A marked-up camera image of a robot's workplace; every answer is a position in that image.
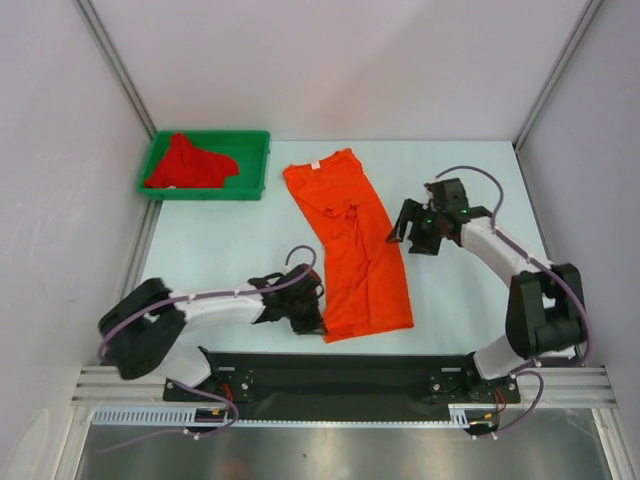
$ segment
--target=metal frame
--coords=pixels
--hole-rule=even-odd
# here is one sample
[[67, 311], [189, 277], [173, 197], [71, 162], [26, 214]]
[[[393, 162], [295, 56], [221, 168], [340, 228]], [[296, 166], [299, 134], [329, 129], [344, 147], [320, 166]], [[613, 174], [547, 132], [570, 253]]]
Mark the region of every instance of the metal frame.
[[[600, 368], [539, 368], [545, 390], [538, 408], [617, 408], [606, 370]], [[162, 399], [165, 378], [147, 375], [138, 380], [122, 380], [115, 367], [84, 367], [73, 394], [73, 406], [188, 407], [192, 403], [167, 403]], [[538, 392], [538, 380], [529, 375], [518, 377], [523, 402], [512, 409], [528, 408]], [[219, 402], [197, 404], [223, 408]], [[479, 404], [452, 404], [457, 409], [483, 409]]]
[[520, 152], [524, 142], [527, 141], [527, 137], [533, 127], [538, 123], [538, 119], [540, 118], [540, 114], [544, 110], [544, 107], [549, 103], [553, 92], [556, 87], [560, 83], [560, 80], [564, 76], [567, 67], [569, 66], [571, 59], [574, 57], [575, 53], [578, 51], [578, 48], [582, 44], [584, 37], [589, 30], [589, 27], [593, 23], [596, 18], [597, 13], [600, 11], [602, 5], [604, 5], [606, 0], [589, 0], [584, 10], [582, 11], [582, 15], [580, 19], [576, 23], [576, 26], [571, 32], [567, 43], [564, 45], [562, 52], [560, 52], [560, 56], [558, 60], [556, 60], [555, 65], [551, 69], [551, 73], [547, 77], [547, 80], [536, 98], [535, 102], [533, 102], [533, 106], [531, 110], [527, 114], [527, 118], [524, 121], [524, 124], [520, 128], [518, 135], [514, 141], [514, 149], [516, 153]]
[[638, 464], [628, 450], [629, 439], [624, 431], [620, 410], [593, 410], [613, 480], [640, 478]]

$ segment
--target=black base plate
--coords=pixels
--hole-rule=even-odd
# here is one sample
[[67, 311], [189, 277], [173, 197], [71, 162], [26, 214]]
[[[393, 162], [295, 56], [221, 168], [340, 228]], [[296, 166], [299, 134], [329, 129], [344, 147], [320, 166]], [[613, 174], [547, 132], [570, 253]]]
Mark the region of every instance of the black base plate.
[[[465, 356], [210, 353], [245, 420], [412, 422], [449, 420], [448, 404], [494, 405], [500, 388], [519, 403], [508, 377], [468, 389]], [[165, 388], [167, 402], [202, 401]]]

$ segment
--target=metal panel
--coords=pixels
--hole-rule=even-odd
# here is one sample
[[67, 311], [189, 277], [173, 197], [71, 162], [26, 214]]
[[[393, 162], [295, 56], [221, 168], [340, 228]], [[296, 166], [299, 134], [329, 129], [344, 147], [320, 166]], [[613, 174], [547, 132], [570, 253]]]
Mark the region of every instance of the metal panel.
[[[604, 368], [541, 368], [546, 388], [539, 408], [615, 408], [615, 398]], [[523, 403], [512, 409], [527, 408], [538, 392], [537, 379], [518, 378]], [[78, 379], [73, 405], [160, 406], [164, 378], [148, 376], [133, 381], [122, 380], [115, 367], [85, 367]], [[207, 405], [223, 407], [221, 403]], [[478, 405], [454, 405], [457, 408], [479, 408]]]
[[151, 431], [92, 427], [89, 469], [77, 480], [612, 478], [590, 410], [536, 412], [498, 441], [474, 442], [462, 430], [235, 428], [197, 442], [161, 435], [93, 453]]

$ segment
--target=white table surface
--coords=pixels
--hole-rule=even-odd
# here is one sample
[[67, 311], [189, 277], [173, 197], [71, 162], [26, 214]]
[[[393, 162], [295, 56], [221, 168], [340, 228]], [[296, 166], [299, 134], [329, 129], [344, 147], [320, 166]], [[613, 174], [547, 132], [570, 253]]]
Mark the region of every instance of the white table surface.
[[[287, 252], [304, 243], [324, 250], [286, 188], [282, 171], [351, 147], [363, 164], [394, 223], [405, 198], [425, 198], [423, 184], [459, 164], [492, 172], [506, 200], [499, 223], [534, 254], [541, 238], [518, 164], [509, 142], [274, 141], [266, 190], [258, 202], [174, 201], [162, 205], [143, 280], [162, 277], [175, 290], [227, 289], [250, 277], [282, 268]], [[483, 176], [456, 172], [471, 206], [493, 209], [498, 192]], [[221, 326], [195, 332], [191, 341], [218, 352], [466, 354], [504, 333], [508, 290], [478, 258], [451, 241], [437, 257], [401, 249], [415, 327], [325, 344], [319, 336], [297, 336], [286, 319], [262, 325]], [[296, 254], [296, 263], [309, 260]]]

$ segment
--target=black bracket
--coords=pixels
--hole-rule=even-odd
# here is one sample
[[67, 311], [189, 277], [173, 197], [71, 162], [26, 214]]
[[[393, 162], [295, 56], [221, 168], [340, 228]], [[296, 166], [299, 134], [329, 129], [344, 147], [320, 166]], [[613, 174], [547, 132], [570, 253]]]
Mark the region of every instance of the black bracket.
[[[278, 355], [207, 353], [214, 372], [196, 388], [225, 396], [242, 418], [290, 421], [446, 421], [448, 404], [495, 409], [520, 393], [508, 377], [482, 381], [471, 356]], [[165, 385], [167, 402], [211, 399]]]
[[411, 222], [409, 253], [437, 255], [443, 238], [462, 246], [462, 226], [474, 218], [491, 216], [484, 207], [469, 207], [464, 186], [458, 178], [426, 184], [425, 187], [432, 193], [433, 200], [422, 204], [406, 199], [387, 243], [402, 242]]

